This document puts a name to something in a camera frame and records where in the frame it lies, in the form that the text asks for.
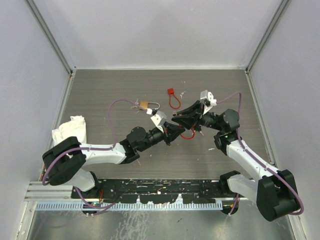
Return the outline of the brass padlock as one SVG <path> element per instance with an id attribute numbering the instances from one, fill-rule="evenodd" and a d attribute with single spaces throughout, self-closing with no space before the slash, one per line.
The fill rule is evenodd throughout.
<path id="1" fill-rule="evenodd" d="M 143 108 L 143 109 L 152 109 L 152 110 L 158 110 L 161 106 L 159 103 L 157 102 L 150 102 L 150 101 L 146 101 L 146 100 L 136 100 L 135 104 L 132 106 L 131 108 Z"/>

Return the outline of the red cable padlock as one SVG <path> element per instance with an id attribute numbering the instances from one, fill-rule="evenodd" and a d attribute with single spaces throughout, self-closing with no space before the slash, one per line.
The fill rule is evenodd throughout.
<path id="1" fill-rule="evenodd" d="M 168 97 L 169 97 L 169 106 L 172 108 L 172 109 L 179 109 L 181 107 L 181 101 L 179 100 L 179 98 L 176 96 L 175 94 L 175 90 L 173 88 L 168 88 L 167 89 L 167 94 L 168 94 Z M 173 99 L 176 100 L 177 104 L 174 105 L 173 104 Z"/>
<path id="2" fill-rule="evenodd" d="M 181 136 L 183 139 L 185 139 L 185 140 L 192 140 L 192 139 L 195 137 L 195 135 L 196 135 L 196 131 L 195 131 L 194 127 L 195 127 L 195 126 L 192 125 L 191 128 L 189 129 L 189 130 L 191 131 L 190 136 L 186 136 L 186 135 L 184 135 L 184 134 L 180 134 L 180 136 Z"/>

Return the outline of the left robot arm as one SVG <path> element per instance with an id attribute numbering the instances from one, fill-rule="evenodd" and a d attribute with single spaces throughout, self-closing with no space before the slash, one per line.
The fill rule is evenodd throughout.
<path id="1" fill-rule="evenodd" d="M 68 137 L 42 155 L 45 174 L 44 186 L 73 186 L 84 198 L 96 198 L 102 186 L 92 171 L 85 166 L 97 164 L 130 164 L 140 158 L 140 153 L 164 142 L 170 145 L 185 132 L 185 128 L 165 122 L 162 129 L 157 127 L 146 131 L 137 126 L 126 138 L 115 144 L 87 144 L 75 136 Z"/>

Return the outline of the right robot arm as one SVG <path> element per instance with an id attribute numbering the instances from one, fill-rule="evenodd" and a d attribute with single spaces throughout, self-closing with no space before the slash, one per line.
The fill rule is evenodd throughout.
<path id="1" fill-rule="evenodd" d="M 199 132 L 202 127 L 216 130 L 216 148 L 249 174 L 249 178 L 237 171 L 221 175 L 219 191 L 223 196 L 231 197 L 235 193 L 251 200 L 269 222 L 285 215 L 302 214 L 304 205 L 293 174 L 287 169 L 279 170 L 256 154 L 240 137 L 239 120 L 237 111 L 227 109 L 221 114 L 209 112 L 199 100 L 172 117 L 173 122 L 188 130 Z"/>

